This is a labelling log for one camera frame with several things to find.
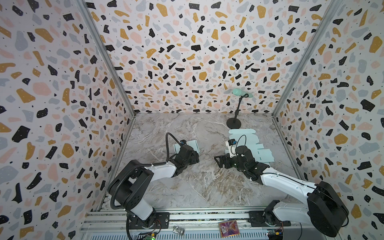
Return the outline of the mint paper box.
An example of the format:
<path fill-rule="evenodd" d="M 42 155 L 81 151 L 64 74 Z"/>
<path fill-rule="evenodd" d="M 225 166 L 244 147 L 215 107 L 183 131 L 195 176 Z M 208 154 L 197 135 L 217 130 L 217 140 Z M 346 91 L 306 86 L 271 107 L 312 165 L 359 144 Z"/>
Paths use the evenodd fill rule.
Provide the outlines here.
<path fill-rule="evenodd" d="M 200 148 L 198 146 L 198 142 L 196 140 L 192 140 L 192 141 L 185 141 L 186 145 L 192 147 L 194 149 L 194 151 L 196 151 L 198 154 L 200 154 Z M 173 145 L 173 151 L 174 151 L 174 154 L 177 154 L 179 151 L 180 151 L 180 145 L 179 144 L 174 144 Z"/>
<path fill-rule="evenodd" d="M 229 140 L 230 139 L 235 139 L 239 142 L 238 147 L 242 145 L 248 147 L 257 162 L 272 163 L 275 161 L 272 151 L 264 148 L 264 145 L 260 142 L 259 137 L 256 135 L 256 131 L 253 129 L 229 130 Z"/>

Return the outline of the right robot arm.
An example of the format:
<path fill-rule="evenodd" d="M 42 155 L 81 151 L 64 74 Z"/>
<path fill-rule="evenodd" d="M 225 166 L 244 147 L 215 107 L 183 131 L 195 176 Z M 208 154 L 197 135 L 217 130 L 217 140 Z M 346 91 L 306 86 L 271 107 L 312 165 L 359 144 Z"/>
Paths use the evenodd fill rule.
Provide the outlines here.
<path fill-rule="evenodd" d="M 348 209 L 333 187 L 324 181 L 315 184 L 283 174 L 265 163 L 257 162 L 246 146 L 237 147 L 233 153 L 215 156 L 214 159 L 220 168 L 235 168 L 252 182 L 285 192 L 299 201 L 292 204 L 273 200 L 263 213 L 250 218 L 252 224 L 275 227 L 284 222 L 297 222 L 312 225 L 332 238 L 349 224 Z"/>

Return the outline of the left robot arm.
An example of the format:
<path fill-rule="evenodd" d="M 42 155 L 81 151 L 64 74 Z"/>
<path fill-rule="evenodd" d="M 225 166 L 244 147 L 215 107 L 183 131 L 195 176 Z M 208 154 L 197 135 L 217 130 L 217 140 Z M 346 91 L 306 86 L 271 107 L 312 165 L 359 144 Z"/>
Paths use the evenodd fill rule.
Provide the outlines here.
<path fill-rule="evenodd" d="M 143 164 L 137 160 L 130 161 L 108 186 L 110 207 L 123 209 L 143 222 L 152 223 L 156 210 L 144 200 L 150 183 L 176 177 L 199 161 L 199 153 L 189 145 L 182 145 L 167 162 Z"/>

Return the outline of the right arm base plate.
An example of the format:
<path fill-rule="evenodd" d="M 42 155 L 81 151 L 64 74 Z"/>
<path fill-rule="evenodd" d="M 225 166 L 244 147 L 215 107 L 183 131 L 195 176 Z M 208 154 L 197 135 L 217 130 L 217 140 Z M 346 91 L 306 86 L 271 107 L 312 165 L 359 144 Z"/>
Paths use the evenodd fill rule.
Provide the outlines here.
<path fill-rule="evenodd" d="M 291 222 L 282 222 L 272 212 L 250 211 L 248 222 L 252 227 L 290 227 Z"/>

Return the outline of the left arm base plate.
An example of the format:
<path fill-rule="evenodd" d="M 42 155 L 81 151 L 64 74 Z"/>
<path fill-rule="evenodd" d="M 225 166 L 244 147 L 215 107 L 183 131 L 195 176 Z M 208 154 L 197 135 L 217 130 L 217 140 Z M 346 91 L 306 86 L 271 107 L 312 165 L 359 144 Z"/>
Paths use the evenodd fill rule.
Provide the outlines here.
<path fill-rule="evenodd" d="M 142 220 L 137 215 L 129 215 L 127 217 L 126 227 L 129 230 L 149 230 L 149 229 L 168 229 L 170 223 L 170 213 L 153 212 L 150 216 Z"/>

